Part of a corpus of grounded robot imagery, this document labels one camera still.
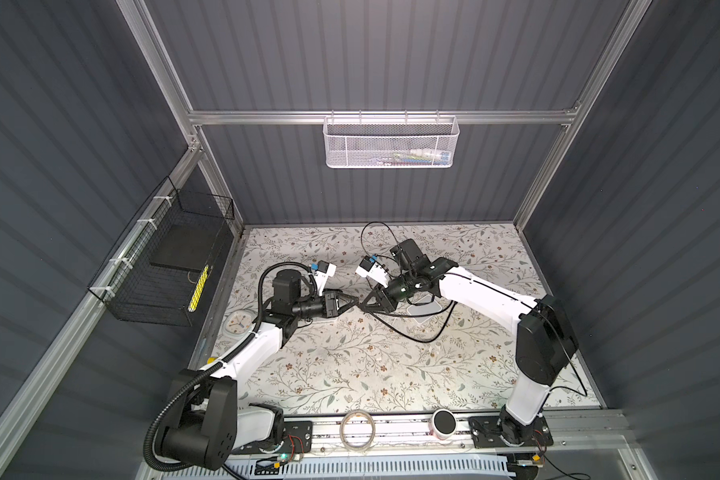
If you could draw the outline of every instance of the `white wire basket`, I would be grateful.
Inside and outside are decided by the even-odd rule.
[[[456,117],[406,114],[328,116],[322,126],[330,168],[448,168]]]

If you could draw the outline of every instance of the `yellow object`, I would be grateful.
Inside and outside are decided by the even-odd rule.
[[[202,269],[200,278],[197,279],[195,293],[192,295],[192,301],[190,302],[190,312],[194,312],[197,309],[197,304],[200,302],[200,294],[202,293],[202,288],[206,285],[206,280],[208,280],[208,265]]]

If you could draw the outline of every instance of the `metal wire basket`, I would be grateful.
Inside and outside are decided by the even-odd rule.
[[[459,128],[456,117],[358,114],[323,121],[330,168],[448,168]]]
[[[232,248],[233,220],[231,198],[174,190],[141,226],[132,247],[121,258],[104,262],[100,271],[109,262],[117,263],[109,283],[89,285],[89,290],[118,320],[175,326],[202,322]],[[152,261],[174,226],[213,238],[199,274]]]

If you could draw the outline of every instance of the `black cable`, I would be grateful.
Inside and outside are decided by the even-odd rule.
[[[221,468],[224,470],[224,472],[227,472],[234,478],[235,480],[248,480],[248,478],[243,477],[238,472],[235,472],[230,467],[228,467],[225,463],[221,464]]]
[[[437,340],[438,338],[440,338],[440,335],[442,334],[443,330],[445,330],[445,327],[448,325],[448,321],[451,319],[451,314],[454,312],[454,308],[456,308],[456,305],[457,305],[456,302],[451,302],[451,303],[452,303],[452,306],[449,305],[449,306],[451,307],[451,311],[448,312],[448,316],[445,317],[445,321],[443,322],[442,327],[440,327],[440,331],[438,332],[437,335],[433,336],[433,337],[432,337],[431,339],[429,339],[429,340],[417,339],[417,338],[412,337],[412,336],[410,336],[410,335],[408,335],[408,334],[406,334],[406,333],[403,333],[403,332],[401,332],[400,330],[397,330],[396,328],[394,328],[394,327],[393,327],[392,325],[390,325],[389,323],[386,323],[384,320],[382,320],[382,319],[380,319],[379,317],[377,317],[374,313],[371,313],[371,316],[372,316],[373,318],[375,318],[376,320],[378,320],[379,322],[384,323],[384,324],[385,324],[387,327],[389,327],[390,330],[392,330],[393,332],[396,332],[396,333],[398,333],[399,335],[404,336],[404,337],[407,338],[408,340],[413,340],[413,341],[416,342],[416,343],[432,343],[433,341],[435,341],[435,340]]]
[[[544,461],[548,464],[550,464],[555,470],[560,472],[563,475],[557,475],[557,477],[549,478],[549,480],[558,480],[558,478],[572,478],[573,480],[592,480],[592,477],[589,474],[582,473],[582,472],[575,472],[575,473],[566,473],[560,470],[555,464],[552,463],[549,457],[547,457],[547,454],[544,454]]]
[[[552,393],[552,390],[555,390],[555,389],[566,389],[566,390],[571,390],[572,392],[575,392],[577,395],[589,396],[589,392],[586,390],[586,387],[584,386],[584,381],[582,381],[581,377],[579,376],[579,372],[576,370],[576,366],[574,365],[574,360],[572,360],[570,358],[570,355],[568,355],[568,351],[565,349],[565,344],[563,344],[563,339],[561,339],[560,335],[557,334],[557,330],[554,328],[554,325],[552,325],[552,322],[550,322],[550,320],[547,318],[547,316],[543,312],[541,312],[541,309],[539,309],[539,314],[541,315],[541,318],[543,318],[544,321],[547,322],[547,325],[550,326],[550,328],[552,329],[552,332],[557,337],[557,341],[560,343],[560,348],[563,349],[563,353],[565,353],[565,356],[568,359],[568,364],[570,365],[570,368],[572,370],[574,370],[574,375],[576,375],[576,379],[579,381],[579,385],[581,385],[581,389],[584,390],[584,393],[582,394],[581,392],[578,392],[577,390],[571,389],[566,386],[558,385],[558,386],[552,387],[550,389],[550,393]]]
[[[363,308],[361,308],[360,310],[362,310],[362,311],[365,312],[365,313],[370,313],[371,315],[373,315],[374,313],[378,313],[379,315],[394,316],[394,317],[397,317],[397,318],[425,318],[426,316],[439,315],[439,314],[441,314],[442,312],[445,312],[446,310],[448,310],[449,308],[451,308],[451,306],[452,306],[454,303],[456,303],[456,302],[454,302],[454,301],[451,300],[451,302],[450,302],[449,304],[447,304],[447,305],[445,306],[445,308],[443,308],[443,309],[440,310],[439,312],[425,313],[425,314],[423,314],[423,315],[403,315],[403,314],[401,314],[401,313],[373,312],[373,311],[370,311],[370,310],[364,310]]]
[[[411,302],[411,299],[410,299],[410,298],[406,298],[405,301],[408,302],[408,304],[411,305],[411,306],[424,306],[424,305],[429,305],[430,303],[434,302],[434,293],[432,293],[431,295],[432,295],[432,296],[429,297],[429,302],[416,302],[416,303],[413,303],[413,302]]]
[[[363,244],[363,241],[362,241],[363,234],[365,233],[365,229],[368,228],[369,225],[374,225],[374,224],[380,224],[380,225],[386,226],[386,227],[387,227],[387,230],[389,230],[389,233],[392,234],[392,238],[394,239],[394,245],[397,246],[397,245],[400,244],[400,242],[398,242],[398,238],[394,235],[394,232],[392,231],[392,228],[391,228],[389,225],[386,225],[384,222],[376,222],[376,221],[374,221],[374,222],[368,222],[368,223],[365,224],[365,226],[364,226],[364,227],[362,228],[362,230],[360,231],[360,246],[362,247],[362,250],[365,252],[366,255],[372,256],[372,255],[369,254],[368,251],[365,249],[365,245]],[[402,252],[403,255],[405,255],[405,252],[403,251],[403,249],[400,249],[400,251]],[[411,259],[408,258],[407,260],[408,260],[408,264],[411,265]],[[396,260],[396,263],[397,263],[398,266],[400,267],[400,275],[402,275],[402,272],[403,272],[403,264],[402,264],[402,261],[398,258],[398,259]]]
[[[296,299],[297,302],[303,302],[304,300],[312,298],[312,296],[317,293],[317,285],[314,284],[314,276],[312,276],[312,282],[304,278],[304,275],[301,275],[299,279],[301,279],[301,282],[304,282],[304,284],[307,285],[307,289],[309,289],[309,293]]]
[[[144,455],[144,462],[146,462],[146,464],[150,466],[150,468],[152,468],[153,470],[157,470],[158,472],[178,472],[179,470],[183,470],[184,468],[192,466],[192,464],[186,462],[162,462],[157,458],[157,456],[155,456],[154,442],[155,436],[157,435],[157,430],[158,428],[160,428],[160,424],[162,423],[163,418],[166,416],[168,411],[173,408],[176,402],[179,401],[179,398],[184,397],[184,395],[193,390],[195,386],[201,384],[202,381],[208,379],[214,372],[222,368],[225,362],[228,362],[231,359],[235,358],[235,356],[237,356],[243,349],[245,349],[250,344],[250,342],[253,341],[254,338],[256,338],[256,334],[258,333],[259,328],[261,328],[261,323],[264,318],[264,279],[266,278],[267,274],[269,274],[269,272],[273,271],[275,268],[286,265],[299,266],[303,268],[309,273],[310,277],[312,278],[312,282],[315,282],[315,277],[312,274],[312,269],[310,269],[307,265],[299,264],[297,262],[280,262],[279,264],[274,264],[264,270],[264,273],[261,274],[261,276],[259,277],[259,315],[256,316],[256,324],[254,324],[253,328],[248,333],[248,336],[242,339],[242,341],[240,341],[240,344],[238,344],[238,346],[236,346],[234,350],[221,358],[220,362],[211,365],[207,370],[202,370],[191,380],[189,380],[183,387],[181,387],[179,391],[176,392],[176,394],[173,396],[173,398],[168,401],[166,406],[163,407],[163,410],[161,410],[160,413],[157,414],[157,417],[155,417],[155,419],[150,424],[150,427],[146,430],[146,435],[144,436],[144,444],[142,445],[142,454]]]
[[[385,259],[387,259],[387,260],[392,260],[392,262],[394,262],[394,264],[397,265],[398,268],[400,268],[400,263],[399,263],[397,260],[395,260],[394,258],[392,258],[391,256],[376,255],[376,257],[378,257],[378,258],[385,258]],[[400,276],[400,275],[402,275],[402,274],[403,274],[403,271],[400,270],[400,272],[399,272],[396,276]]]

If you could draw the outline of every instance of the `robotic arm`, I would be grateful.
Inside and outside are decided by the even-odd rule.
[[[520,373],[509,401],[501,409],[498,427],[502,439],[511,446],[530,440],[550,386],[579,346],[560,302],[551,295],[537,300],[506,290],[444,257],[431,262],[411,239],[393,247],[391,253],[402,270],[393,279],[380,274],[384,270],[372,257],[366,256],[358,267],[361,276],[379,282],[360,308],[390,313],[413,294],[429,292],[499,322],[517,337],[515,360]]]
[[[263,277],[275,267],[262,275],[259,296]],[[172,399],[145,438],[148,465],[164,472],[188,466],[217,470],[235,448],[255,446],[271,451],[280,445],[287,436],[282,410],[263,404],[239,408],[238,383],[247,381],[284,347],[300,320],[333,318],[357,304],[355,297],[325,289],[327,279],[336,272],[335,265],[321,261],[308,270],[309,281],[297,270],[280,270],[272,282],[272,298],[260,309],[258,328],[218,359],[198,371],[183,370],[173,380]],[[305,296],[302,282],[309,287]],[[339,300],[346,304],[340,306]],[[154,454],[180,462],[165,463]]]

